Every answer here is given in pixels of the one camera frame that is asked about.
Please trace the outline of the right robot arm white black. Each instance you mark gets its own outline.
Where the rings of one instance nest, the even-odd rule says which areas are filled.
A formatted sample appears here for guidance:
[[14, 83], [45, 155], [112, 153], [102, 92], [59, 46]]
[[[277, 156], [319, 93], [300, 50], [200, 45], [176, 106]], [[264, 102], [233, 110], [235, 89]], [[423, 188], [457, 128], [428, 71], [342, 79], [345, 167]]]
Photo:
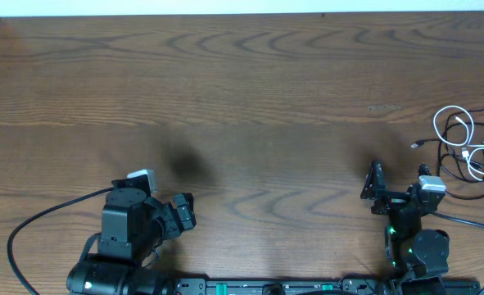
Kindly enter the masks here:
[[395, 273], [377, 285], [379, 294], [444, 294], [441, 275], [449, 270], [449, 235], [424, 229], [422, 218], [437, 211], [446, 185], [427, 165], [418, 168], [418, 182], [404, 192], [387, 189], [380, 161], [371, 162], [360, 197], [370, 200], [374, 215], [388, 217], [385, 251]]

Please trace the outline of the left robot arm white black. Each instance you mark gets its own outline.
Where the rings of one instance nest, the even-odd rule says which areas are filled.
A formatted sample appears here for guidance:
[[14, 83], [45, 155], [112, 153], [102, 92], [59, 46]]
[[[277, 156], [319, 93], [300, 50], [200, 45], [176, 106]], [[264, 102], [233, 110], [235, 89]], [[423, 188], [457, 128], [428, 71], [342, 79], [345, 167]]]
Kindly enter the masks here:
[[71, 294], [173, 294], [175, 282], [143, 262], [164, 241], [193, 229], [194, 197], [180, 193], [161, 203], [139, 188], [117, 188], [106, 195], [102, 231], [86, 242], [69, 273]]

